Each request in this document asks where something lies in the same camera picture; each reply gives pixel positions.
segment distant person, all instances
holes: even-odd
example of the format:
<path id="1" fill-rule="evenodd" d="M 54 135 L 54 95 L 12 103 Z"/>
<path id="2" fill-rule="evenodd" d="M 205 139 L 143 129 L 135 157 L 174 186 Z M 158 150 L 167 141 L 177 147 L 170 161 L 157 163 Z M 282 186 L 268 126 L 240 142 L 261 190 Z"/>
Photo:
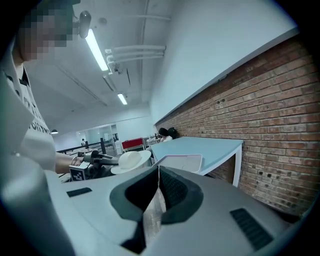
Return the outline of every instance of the distant person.
<path id="1" fill-rule="evenodd" d="M 160 128 L 159 134 L 162 136 L 160 142 L 168 142 L 172 140 L 172 137 L 169 135 L 168 130 L 165 128 Z"/>

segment white wall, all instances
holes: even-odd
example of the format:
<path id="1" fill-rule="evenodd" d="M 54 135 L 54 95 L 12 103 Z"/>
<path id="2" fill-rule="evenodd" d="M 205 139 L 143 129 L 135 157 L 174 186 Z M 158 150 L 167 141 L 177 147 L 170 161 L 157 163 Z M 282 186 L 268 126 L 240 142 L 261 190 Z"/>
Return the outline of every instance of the white wall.
<path id="1" fill-rule="evenodd" d="M 149 137 L 149 135 L 152 135 L 153 131 L 150 116 L 119 121 L 115 124 L 120 142 Z"/>
<path id="2" fill-rule="evenodd" d="M 58 136 L 54 139 L 56 150 L 80 146 L 81 139 L 76 132 L 86 129 L 90 129 L 86 131 L 86 139 L 89 144 L 96 142 L 97 139 L 100 141 L 99 138 L 101 136 L 103 138 L 103 134 L 98 134 L 98 132 L 103 128 L 91 128 L 107 124 L 116 125 L 116 132 L 121 142 L 148 137 L 154 133 L 150 109 L 147 104 L 128 105 L 122 109 L 97 106 L 96 108 L 68 116 L 68 118 L 55 126 L 59 131 Z"/>
<path id="3" fill-rule="evenodd" d="M 55 150 L 65 150 L 81 146 L 81 140 L 75 131 L 62 135 L 53 135 Z"/>
<path id="4" fill-rule="evenodd" d="M 112 125 L 111 126 L 111 132 L 112 132 L 112 134 L 116 134 L 117 133 L 117 126 L 116 125 Z"/>
<path id="5" fill-rule="evenodd" d="M 65 134 L 71 131 L 82 131 L 96 126 L 149 116 L 150 108 L 148 104 L 128 104 L 117 108 L 98 105 L 66 117 L 62 122 L 55 124 L 55 129 L 60 134 Z"/>
<path id="6" fill-rule="evenodd" d="M 296 24 L 272 1 L 179 1 L 153 87 L 152 122 L 297 33 Z"/>

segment black bag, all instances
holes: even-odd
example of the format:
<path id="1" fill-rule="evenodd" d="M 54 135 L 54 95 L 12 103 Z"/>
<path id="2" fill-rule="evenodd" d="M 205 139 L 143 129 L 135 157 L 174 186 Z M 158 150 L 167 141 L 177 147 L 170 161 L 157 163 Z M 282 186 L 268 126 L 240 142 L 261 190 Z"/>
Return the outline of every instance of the black bag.
<path id="1" fill-rule="evenodd" d="M 172 137 L 173 140 L 176 139 L 179 135 L 178 131 L 174 127 L 171 127 L 168 129 L 168 134 L 169 134 L 169 136 Z"/>

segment black vent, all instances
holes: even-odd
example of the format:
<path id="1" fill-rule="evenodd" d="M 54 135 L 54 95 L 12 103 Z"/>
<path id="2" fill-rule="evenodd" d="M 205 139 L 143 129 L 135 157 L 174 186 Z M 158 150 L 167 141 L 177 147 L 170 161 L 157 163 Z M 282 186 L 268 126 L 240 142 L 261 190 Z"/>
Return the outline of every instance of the black vent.
<path id="1" fill-rule="evenodd" d="M 236 209 L 230 214 L 256 251 L 272 241 L 272 237 L 245 209 Z"/>

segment fluorescent light tube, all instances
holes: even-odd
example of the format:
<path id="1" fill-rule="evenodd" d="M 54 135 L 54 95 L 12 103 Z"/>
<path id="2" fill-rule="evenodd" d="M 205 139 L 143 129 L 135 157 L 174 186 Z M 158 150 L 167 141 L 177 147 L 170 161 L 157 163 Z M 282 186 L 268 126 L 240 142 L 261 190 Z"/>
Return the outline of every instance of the fluorescent light tube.
<path id="1" fill-rule="evenodd" d="M 101 51 L 99 49 L 98 43 L 95 38 L 95 34 L 91 28 L 89 29 L 88 36 L 85 38 L 85 40 L 86 40 L 88 46 L 90 47 L 90 50 L 91 50 L 96 62 L 98 62 L 100 69 L 102 71 L 107 71 L 108 66 L 105 62 L 104 57 L 101 54 Z"/>
<path id="2" fill-rule="evenodd" d="M 118 94 L 118 97 L 119 97 L 120 101 L 123 103 L 123 105 L 128 104 L 122 93 Z"/>

